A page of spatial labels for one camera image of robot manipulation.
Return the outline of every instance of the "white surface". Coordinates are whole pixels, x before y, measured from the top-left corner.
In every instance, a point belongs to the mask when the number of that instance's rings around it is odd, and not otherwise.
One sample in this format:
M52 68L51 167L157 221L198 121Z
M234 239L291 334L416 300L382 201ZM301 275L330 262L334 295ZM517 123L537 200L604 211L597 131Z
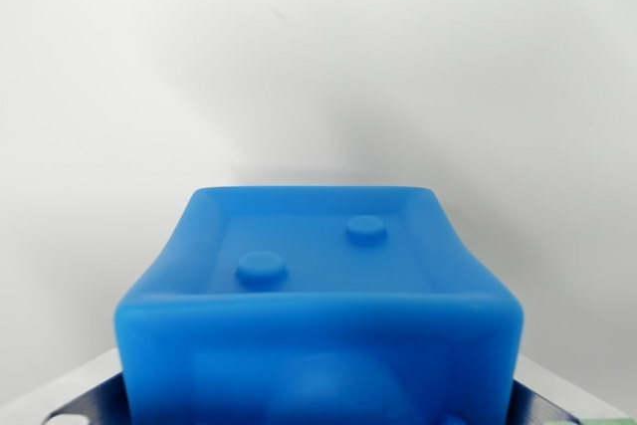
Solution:
M516 380L579 419L615 419L627 415L532 360L518 356Z
M637 415L637 0L0 0L0 403L113 345L190 193L433 188Z
M117 349L113 348L61 377L0 407L2 425L41 425L47 416L87 390L121 372ZM86 417L52 419L47 425L82 425Z

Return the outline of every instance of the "blue silicone block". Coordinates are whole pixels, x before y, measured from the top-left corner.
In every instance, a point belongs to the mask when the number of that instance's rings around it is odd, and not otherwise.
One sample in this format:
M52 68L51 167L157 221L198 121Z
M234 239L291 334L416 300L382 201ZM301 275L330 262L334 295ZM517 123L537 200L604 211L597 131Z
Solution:
M407 187L199 190L115 315L135 425L502 425L522 322Z

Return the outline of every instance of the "metal base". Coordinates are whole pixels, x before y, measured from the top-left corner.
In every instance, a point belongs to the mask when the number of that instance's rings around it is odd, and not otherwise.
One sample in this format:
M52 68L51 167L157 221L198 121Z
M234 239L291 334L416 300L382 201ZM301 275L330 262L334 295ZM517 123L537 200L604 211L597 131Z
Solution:
M622 424L635 425L616 408L519 357L507 425L587 425L590 420L614 425L617 419ZM131 425L116 349L0 410L2 425L65 423Z

